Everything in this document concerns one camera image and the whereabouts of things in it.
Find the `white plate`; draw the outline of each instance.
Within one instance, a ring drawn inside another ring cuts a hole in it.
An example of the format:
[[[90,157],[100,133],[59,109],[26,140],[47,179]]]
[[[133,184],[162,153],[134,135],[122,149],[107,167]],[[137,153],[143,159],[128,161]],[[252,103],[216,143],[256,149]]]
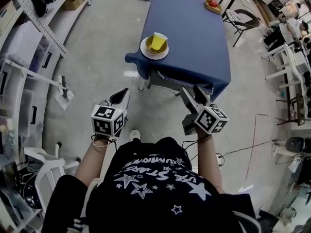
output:
[[[165,49],[164,52],[160,54],[153,54],[150,53],[147,48],[146,48],[146,40],[147,38],[143,39],[141,44],[140,44],[140,51],[142,52],[143,55],[145,55],[147,58],[152,59],[152,60],[160,60],[163,59],[168,53],[169,53],[169,46]]]

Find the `black sleeve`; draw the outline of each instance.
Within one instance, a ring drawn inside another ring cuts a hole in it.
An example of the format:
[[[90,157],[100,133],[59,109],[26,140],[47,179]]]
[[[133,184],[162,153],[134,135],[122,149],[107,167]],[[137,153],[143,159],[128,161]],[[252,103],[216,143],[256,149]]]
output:
[[[71,175],[58,180],[45,214],[42,233],[66,233],[73,220],[79,218],[87,186]]]
[[[256,218],[251,197],[249,194],[221,194],[221,199],[229,206],[232,211],[241,212]]]

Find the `red fruit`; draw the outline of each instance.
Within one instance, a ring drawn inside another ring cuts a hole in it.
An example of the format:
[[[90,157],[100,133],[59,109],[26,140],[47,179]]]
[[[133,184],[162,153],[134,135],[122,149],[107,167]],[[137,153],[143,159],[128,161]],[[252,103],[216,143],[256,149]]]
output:
[[[215,0],[210,0],[208,2],[210,7],[216,8],[218,6],[218,3]]]

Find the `yellow cup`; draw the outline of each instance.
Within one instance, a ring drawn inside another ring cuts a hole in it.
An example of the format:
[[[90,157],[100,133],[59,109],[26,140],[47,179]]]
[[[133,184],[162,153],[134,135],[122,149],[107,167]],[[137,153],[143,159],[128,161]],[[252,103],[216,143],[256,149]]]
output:
[[[154,50],[159,50],[166,40],[167,37],[165,35],[155,32],[151,43],[151,48]]]

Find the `perforated metal post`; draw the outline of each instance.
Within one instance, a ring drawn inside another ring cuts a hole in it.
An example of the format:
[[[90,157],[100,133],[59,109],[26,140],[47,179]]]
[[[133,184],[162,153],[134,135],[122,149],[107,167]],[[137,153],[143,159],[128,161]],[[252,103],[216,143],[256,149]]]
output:
[[[67,49],[65,46],[57,39],[56,35],[45,25],[44,19],[38,18],[36,16],[35,8],[31,0],[17,0],[20,6],[23,8],[24,12],[28,18],[33,22],[37,29],[43,33],[43,35],[53,44],[55,49],[57,49],[60,54],[64,57],[66,55]]]

